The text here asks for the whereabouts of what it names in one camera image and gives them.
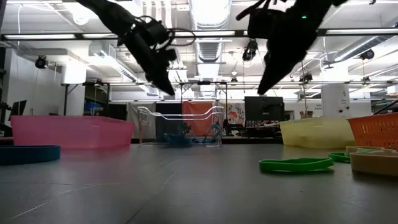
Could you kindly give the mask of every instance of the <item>green ring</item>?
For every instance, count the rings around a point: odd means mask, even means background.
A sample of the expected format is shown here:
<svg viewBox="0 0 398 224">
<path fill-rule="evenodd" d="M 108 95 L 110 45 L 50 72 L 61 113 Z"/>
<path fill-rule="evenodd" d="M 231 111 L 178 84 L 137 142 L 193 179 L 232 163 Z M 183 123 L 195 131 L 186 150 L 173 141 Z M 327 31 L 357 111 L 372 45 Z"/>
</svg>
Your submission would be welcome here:
<svg viewBox="0 0 398 224">
<path fill-rule="evenodd" d="M 264 159 L 259 161 L 261 171 L 306 172 L 313 170 L 326 170 L 333 166 L 330 158 L 301 158 L 286 160 Z"/>
<path fill-rule="evenodd" d="M 332 152 L 329 153 L 329 158 L 335 162 L 347 162 L 350 163 L 351 159 L 344 152 Z"/>
</svg>

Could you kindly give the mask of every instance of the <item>yellow plastic bin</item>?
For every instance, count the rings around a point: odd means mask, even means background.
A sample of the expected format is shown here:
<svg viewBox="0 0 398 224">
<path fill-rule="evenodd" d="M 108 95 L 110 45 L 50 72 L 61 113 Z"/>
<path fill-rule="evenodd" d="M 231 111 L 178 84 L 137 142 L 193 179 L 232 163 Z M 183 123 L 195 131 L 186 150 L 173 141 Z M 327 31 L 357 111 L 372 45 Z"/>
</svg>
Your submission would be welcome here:
<svg viewBox="0 0 398 224">
<path fill-rule="evenodd" d="M 284 144 L 310 148 L 338 149 L 355 146 L 345 118 L 308 118 L 280 123 Z"/>
</svg>

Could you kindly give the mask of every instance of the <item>cable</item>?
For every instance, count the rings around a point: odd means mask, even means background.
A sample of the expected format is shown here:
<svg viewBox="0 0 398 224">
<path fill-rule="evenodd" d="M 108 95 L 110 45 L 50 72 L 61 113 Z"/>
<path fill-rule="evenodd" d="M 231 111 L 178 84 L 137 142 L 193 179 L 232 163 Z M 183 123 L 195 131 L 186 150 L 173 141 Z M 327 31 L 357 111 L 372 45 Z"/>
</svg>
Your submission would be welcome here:
<svg viewBox="0 0 398 224">
<path fill-rule="evenodd" d="M 7 43 L 7 44 L 12 44 L 14 47 L 16 47 L 16 48 L 18 49 L 18 51 L 20 51 L 20 52 L 21 52 L 23 55 L 25 55 L 26 57 L 29 57 L 29 58 L 32 59 L 32 60 L 36 60 L 36 58 L 33 58 L 32 56 L 25 54 L 25 53 L 21 50 L 21 48 L 18 47 L 18 45 L 14 44 L 14 43 L 12 43 L 12 42 L 10 42 L 10 41 L 7 41 L 6 43 Z M 26 46 L 26 45 L 25 45 L 25 47 L 26 47 L 28 50 L 30 50 L 30 52 L 32 52 L 32 54 L 34 54 L 32 49 L 30 49 L 30 48 L 29 48 L 28 46 Z"/>
<path fill-rule="evenodd" d="M 33 115 L 33 107 L 34 107 L 34 103 L 35 103 L 35 97 L 36 97 L 36 87 L 37 87 L 37 79 L 39 77 L 39 69 L 37 69 L 37 73 L 36 73 L 36 81 L 35 81 L 35 88 L 33 89 L 33 95 L 32 95 L 32 103 L 30 105 L 30 113 L 31 115 Z"/>
<path fill-rule="evenodd" d="M 308 115 L 308 111 L 307 111 L 307 97 L 305 96 L 305 73 L 304 73 L 304 64 L 303 64 L 303 61 L 301 61 L 301 67 L 302 67 L 302 72 L 303 72 L 303 93 L 304 93 L 305 115 Z"/>
<path fill-rule="evenodd" d="M 54 83 L 57 81 L 57 67 L 58 67 L 58 65 L 55 64 L 55 67 L 54 67 Z"/>
<path fill-rule="evenodd" d="M 259 52 L 259 56 L 260 56 L 260 60 L 261 60 L 261 62 L 262 62 L 262 66 L 263 66 L 263 68 L 265 69 L 265 68 L 266 68 L 266 62 L 262 59 L 262 55 L 261 55 L 259 49 L 257 49 L 257 52 Z"/>
<path fill-rule="evenodd" d="M 135 25 L 136 25 L 136 26 L 142 26 L 142 24 L 146 24 L 147 22 L 144 20 L 145 18 L 151 19 L 151 21 L 155 20 L 155 19 L 154 19 L 153 17 L 151 17 L 151 16 L 140 16 L 140 17 L 137 17 L 137 20 L 138 20 L 141 24 L 138 22 L 138 23 L 135 23 Z M 189 32 L 189 33 L 191 33 L 192 36 L 193 36 L 193 40 L 192 40 L 191 42 L 187 43 L 187 44 L 173 44 L 172 42 L 175 40 L 175 32 L 176 32 L 176 31 L 184 31 L 184 32 Z M 167 41 L 167 43 L 166 43 L 165 45 L 159 47 L 159 48 L 157 49 L 158 51 L 160 51 L 160 50 L 165 50 L 165 49 L 166 49 L 167 47 L 169 47 L 169 46 L 174 46 L 174 47 L 185 47 L 185 46 L 189 46 L 189 45 L 192 45 L 192 44 L 196 41 L 196 39 L 197 39 L 197 36 L 196 36 L 196 34 L 195 34 L 193 31 L 188 30 L 188 29 L 184 29 L 184 28 L 168 28 L 168 29 L 167 29 L 167 35 L 169 35 L 169 40 Z"/>
</svg>

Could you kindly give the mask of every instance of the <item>pink plastic bin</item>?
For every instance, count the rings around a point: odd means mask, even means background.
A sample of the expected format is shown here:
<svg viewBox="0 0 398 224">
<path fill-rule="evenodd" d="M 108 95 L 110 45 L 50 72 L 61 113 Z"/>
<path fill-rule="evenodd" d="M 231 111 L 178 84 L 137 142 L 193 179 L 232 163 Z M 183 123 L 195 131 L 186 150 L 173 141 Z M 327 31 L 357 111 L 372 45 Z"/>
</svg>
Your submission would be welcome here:
<svg viewBox="0 0 398 224">
<path fill-rule="evenodd" d="M 14 144 L 69 149 L 127 146 L 134 124 L 100 116 L 12 116 Z"/>
</svg>

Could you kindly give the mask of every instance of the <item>blue rubber ring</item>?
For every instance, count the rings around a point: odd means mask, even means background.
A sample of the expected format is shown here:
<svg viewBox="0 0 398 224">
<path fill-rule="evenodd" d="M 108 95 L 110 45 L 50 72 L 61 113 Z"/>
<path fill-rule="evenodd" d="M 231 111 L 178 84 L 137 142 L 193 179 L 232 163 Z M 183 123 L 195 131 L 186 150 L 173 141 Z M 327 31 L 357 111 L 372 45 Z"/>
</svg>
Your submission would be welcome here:
<svg viewBox="0 0 398 224">
<path fill-rule="evenodd" d="M 60 146 L 0 146 L 0 165 L 48 162 L 60 158 Z"/>
</svg>

